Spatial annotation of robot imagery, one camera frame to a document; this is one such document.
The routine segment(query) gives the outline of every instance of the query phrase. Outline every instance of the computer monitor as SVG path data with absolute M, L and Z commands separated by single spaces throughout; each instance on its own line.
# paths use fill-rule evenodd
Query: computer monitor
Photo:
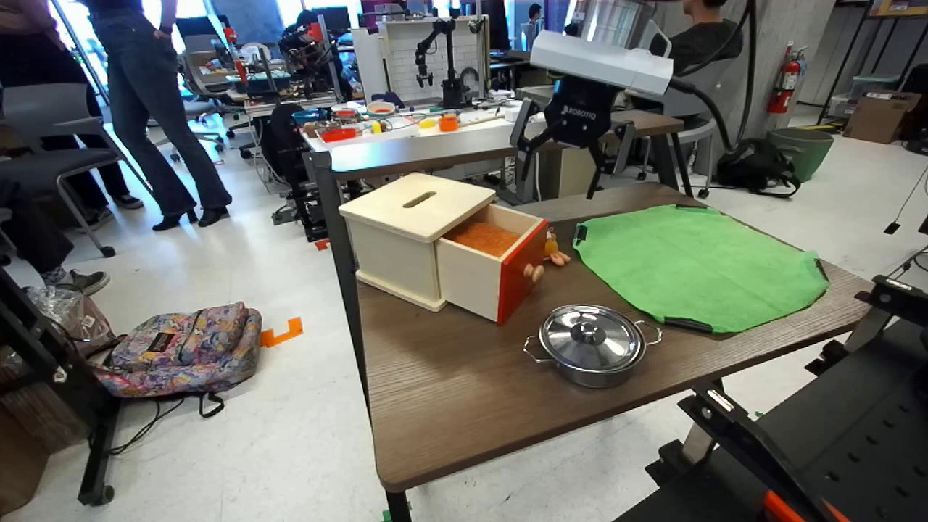
M 350 14 L 344 5 L 322 5 L 322 8 L 313 8 L 313 14 L 325 18 L 326 38 L 340 38 L 350 31 Z

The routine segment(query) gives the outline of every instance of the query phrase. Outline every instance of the pink backpack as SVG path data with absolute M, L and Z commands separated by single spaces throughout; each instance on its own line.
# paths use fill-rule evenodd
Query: pink backpack
M 126 333 L 102 362 L 102 386 L 115 398 L 215 394 L 253 376 L 260 352 L 260 314 L 247 305 L 158 314 Z

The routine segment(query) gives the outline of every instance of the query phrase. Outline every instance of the fire extinguisher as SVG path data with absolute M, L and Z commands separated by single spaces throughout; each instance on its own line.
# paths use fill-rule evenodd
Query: fire extinguisher
M 772 102 L 766 104 L 767 115 L 788 112 L 792 96 L 793 96 L 796 83 L 801 83 L 801 76 L 804 76 L 801 53 L 785 47 Z

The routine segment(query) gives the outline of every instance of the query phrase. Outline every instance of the trash can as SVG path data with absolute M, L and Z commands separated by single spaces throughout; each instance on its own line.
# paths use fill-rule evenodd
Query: trash can
M 783 127 L 772 133 L 772 141 L 788 157 L 796 179 L 805 182 L 833 150 L 835 135 L 822 130 Z

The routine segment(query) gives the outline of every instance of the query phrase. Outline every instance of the backpack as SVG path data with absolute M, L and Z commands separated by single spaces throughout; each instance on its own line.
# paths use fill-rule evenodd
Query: backpack
M 216 392 L 254 373 L 258 337 L 260 314 L 241 301 L 196 314 L 158 314 L 93 362 L 93 372 L 115 398 L 199 394 L 199 414 L 210 418 L 222 408 Z
M 260 125 L 260 153 L 266 166 L 284 178 L 289 186 L 308 179 L 308 169 L 302 159 L 302 135 L 293 125 L 293 112 L 297 112 L 297 104 L 277 104 L 271 108 L 268 118 Z
M 792 198 L 804 186 L 788 157 L 767 140 L 740 141 L 719 159 L 714 179 L 719 186 L 772 198 Z

